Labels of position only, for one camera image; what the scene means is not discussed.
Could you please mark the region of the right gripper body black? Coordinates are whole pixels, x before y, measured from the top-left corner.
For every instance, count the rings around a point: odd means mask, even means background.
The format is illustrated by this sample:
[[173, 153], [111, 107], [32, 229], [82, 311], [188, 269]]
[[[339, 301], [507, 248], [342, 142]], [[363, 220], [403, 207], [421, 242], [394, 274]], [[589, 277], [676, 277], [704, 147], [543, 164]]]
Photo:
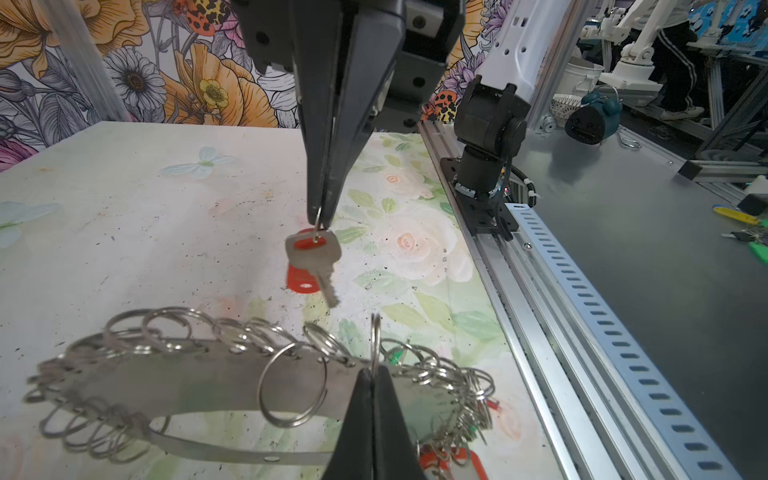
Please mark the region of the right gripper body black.
[[297, 107], [296, 118], [304, 124], [300, 75], [294, 72], [295, 40], [305, 44], [308, 58], [317, 63], [330, 58], [330, 41], [322, 37], [331, 25], [340, 26], [339, 70], [346, 60], [354, 17], [364, 6], [404, 8], [405, 38], [395, 56], [388, 90], [374, 119], [376, 130], [414, 132], [421, 118], [421, 107], [432, 95], [458, 41], [465, 21], [462, 1], [233, 1], [248, 55], [256, 69], [293, 74]]

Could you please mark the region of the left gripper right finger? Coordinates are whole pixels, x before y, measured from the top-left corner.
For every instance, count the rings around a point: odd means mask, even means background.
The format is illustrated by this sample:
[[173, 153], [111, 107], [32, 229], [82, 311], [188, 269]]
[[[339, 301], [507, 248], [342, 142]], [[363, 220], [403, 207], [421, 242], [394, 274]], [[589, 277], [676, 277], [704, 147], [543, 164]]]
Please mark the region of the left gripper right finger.
[[392, 377], [383, 365], [374, 370], [373, 376], [373, 478], [425, 479]]

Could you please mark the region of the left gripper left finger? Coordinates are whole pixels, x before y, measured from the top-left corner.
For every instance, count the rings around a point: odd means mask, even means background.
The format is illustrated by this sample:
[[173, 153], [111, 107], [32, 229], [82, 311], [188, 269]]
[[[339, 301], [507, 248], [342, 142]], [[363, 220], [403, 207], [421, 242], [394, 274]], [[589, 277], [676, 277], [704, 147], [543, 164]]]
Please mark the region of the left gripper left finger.
[[322, 480], [374, 478], [374, 409], [371, 372], [358, 373], [342, 428]]

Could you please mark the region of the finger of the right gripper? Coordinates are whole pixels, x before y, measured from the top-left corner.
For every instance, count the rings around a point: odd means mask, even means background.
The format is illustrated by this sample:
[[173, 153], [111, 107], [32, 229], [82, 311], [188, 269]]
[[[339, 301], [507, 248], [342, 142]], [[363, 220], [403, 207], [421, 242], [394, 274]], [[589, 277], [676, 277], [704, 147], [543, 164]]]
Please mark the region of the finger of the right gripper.
[[405, 38], [404, 13], [360, 11], [354, 18], [334, 114], [320, 224], [329, 227], [351, 165], [372, 132], [373, 110]]
[[339, 1], [292, 1], [290, 20], [301, 130], [307, 155], [307, 218], [328, 225], [330, 149], [339, 36]]

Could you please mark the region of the key with red tag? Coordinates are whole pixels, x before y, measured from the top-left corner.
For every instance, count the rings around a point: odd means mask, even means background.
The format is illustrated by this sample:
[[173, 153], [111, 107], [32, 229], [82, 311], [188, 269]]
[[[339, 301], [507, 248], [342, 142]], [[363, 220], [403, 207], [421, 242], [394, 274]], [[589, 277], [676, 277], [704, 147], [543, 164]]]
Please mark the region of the key with red tag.
[[322, 227], [322, 208], [319, 207], [311, 231], [290, 235], [285, 240], [289, 264], [312, 275], [329, 308], [337, 307], [340, 300], [332, 285], [334, 265], [342, 257], [336, 235]]

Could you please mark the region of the metal key organizer plate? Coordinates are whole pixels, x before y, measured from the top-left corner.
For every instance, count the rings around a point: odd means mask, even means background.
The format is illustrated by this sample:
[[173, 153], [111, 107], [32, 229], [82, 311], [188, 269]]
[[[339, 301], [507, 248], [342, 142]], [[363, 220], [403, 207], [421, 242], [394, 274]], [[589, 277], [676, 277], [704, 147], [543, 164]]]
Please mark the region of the metal key organizer plate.
[[[387, 351], [402, 348], [401, 365]], [[300, 336], [261, 318], [214, 318], [187, 307], [136, 309], [112, 317], [96, 334], [41, 362], [28, 380], [27, 404], [49, 403], [66, 425], [39, 423], [40, 434], [113, 464], [151, 447], [182, 458], [234, 464], [320, 466], [329, 452], [257, 452], [184, 439], [174, 418], [199, 413], [258, 413], [276, 428], [316, 418], [340, 423], [358, 373], [385, 366], [392, 377], [411, 445], [447, 459], [482, 440], [492, 427], [495, 383], [434, 350], [381, 332], [371, 318], [370, 353], [355, 357], [330, 332], [306, 323]]]

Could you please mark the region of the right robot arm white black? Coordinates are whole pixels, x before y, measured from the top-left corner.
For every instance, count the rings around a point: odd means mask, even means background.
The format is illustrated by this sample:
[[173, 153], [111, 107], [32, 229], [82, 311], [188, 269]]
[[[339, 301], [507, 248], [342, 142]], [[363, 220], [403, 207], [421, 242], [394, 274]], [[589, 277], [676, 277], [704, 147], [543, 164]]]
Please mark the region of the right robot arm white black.
[[[458, 184], [496, 209], [525, 136], [536, 78], [568, 5], [515, 1], [454, 120], [465, 155]], [[307, 218], [331, 226], [346, 178], [377, 129], [408, 133], [447, 67], [466, 20], [462, 1], [235, 1], [260, 72], [295, 80], [307, 155]]]

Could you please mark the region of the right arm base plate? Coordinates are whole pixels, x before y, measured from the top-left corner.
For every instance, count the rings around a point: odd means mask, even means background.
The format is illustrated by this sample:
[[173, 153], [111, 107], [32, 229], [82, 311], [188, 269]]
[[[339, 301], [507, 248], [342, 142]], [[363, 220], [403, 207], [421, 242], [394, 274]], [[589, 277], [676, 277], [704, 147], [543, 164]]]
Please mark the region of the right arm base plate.
[[441, 172], [448, 181], [448, 189], [454, 195], [458, 211], [472, 236], [495, 235], [511, 241], [519, 225], [504, 202], [502, 193], [489, 199], [477, 200], [461, 193], [457, 185], [459, 160], [443, 157], [439, 161]]

